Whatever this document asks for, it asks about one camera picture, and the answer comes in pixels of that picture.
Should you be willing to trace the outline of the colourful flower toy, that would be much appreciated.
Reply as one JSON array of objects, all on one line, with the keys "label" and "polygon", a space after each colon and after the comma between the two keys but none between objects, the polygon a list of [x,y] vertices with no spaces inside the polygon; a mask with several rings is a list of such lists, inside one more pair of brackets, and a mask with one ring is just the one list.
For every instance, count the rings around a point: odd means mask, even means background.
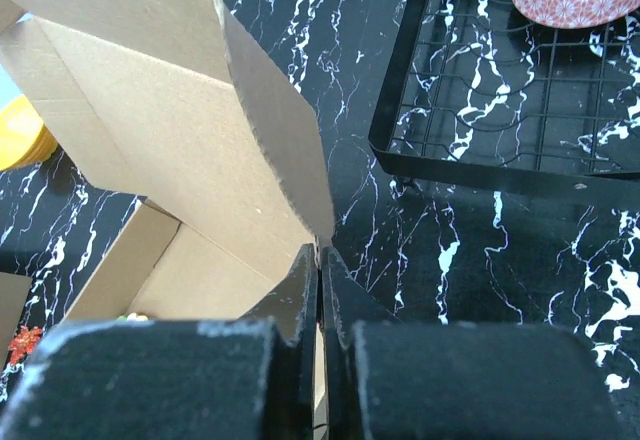
[{"label": "colourful flower toy", "polygon": [[130,313],[130,314],[127,314],[127,315],[119,316],[118,320],[145,322],[145,321],[149,321],[150,318],[145,314],[139,314],[139,313],[133,312],[133,313]]}]

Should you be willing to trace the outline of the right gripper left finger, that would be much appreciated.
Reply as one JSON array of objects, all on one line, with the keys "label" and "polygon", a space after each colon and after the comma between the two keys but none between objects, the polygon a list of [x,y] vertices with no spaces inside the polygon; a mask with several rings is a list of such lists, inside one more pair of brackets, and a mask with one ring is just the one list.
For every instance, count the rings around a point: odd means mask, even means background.
[{"label": "right gripper left finger", "polygon": [[310,439],[315,250],[243,317],[71,321],[48,332],[1,417],[5,439]]}]

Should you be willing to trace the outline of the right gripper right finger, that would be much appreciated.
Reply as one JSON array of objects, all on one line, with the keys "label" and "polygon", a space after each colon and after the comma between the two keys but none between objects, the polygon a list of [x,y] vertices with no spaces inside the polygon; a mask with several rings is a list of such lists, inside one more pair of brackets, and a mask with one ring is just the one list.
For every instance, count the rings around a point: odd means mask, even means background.
[{"label": "right gripper right finger", "polygon": [[321,255],[330,439],[619,439],[589,349],[545,324],[404,323]]}]

